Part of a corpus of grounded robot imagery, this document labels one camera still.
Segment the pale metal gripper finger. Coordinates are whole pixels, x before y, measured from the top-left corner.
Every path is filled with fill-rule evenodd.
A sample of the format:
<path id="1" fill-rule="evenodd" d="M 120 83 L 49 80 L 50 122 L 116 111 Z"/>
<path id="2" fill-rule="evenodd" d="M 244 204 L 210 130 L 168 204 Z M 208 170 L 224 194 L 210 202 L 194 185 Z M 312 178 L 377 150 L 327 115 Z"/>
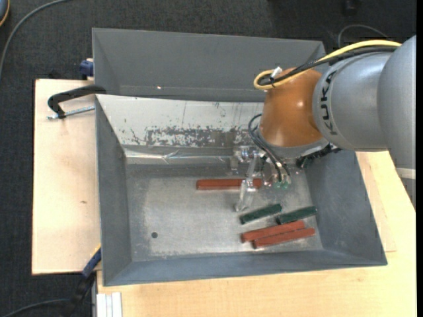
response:
<path id="1" fill-rule="evenodd" d="M 248 204 L 248 207 L 250 207 L 257 189 L 259 189 L 262 185 L 262 180 L 260 178 L 254 178 L 252 180 L 246 180 L 246 181 L 248 182 L 248 185 L 249 185 L 247 204 Z"/>
<path id="2" fill-rule="evenodd" d="M 234 208 L 236 211 L 245 210 L 248 207 L 247 199 L 248 199 L 248 192 L 249 192 L 249 185 L 246 180 L 241 182 L 240 192 L 239 192 L 239 199 L 235 204 Z"/>

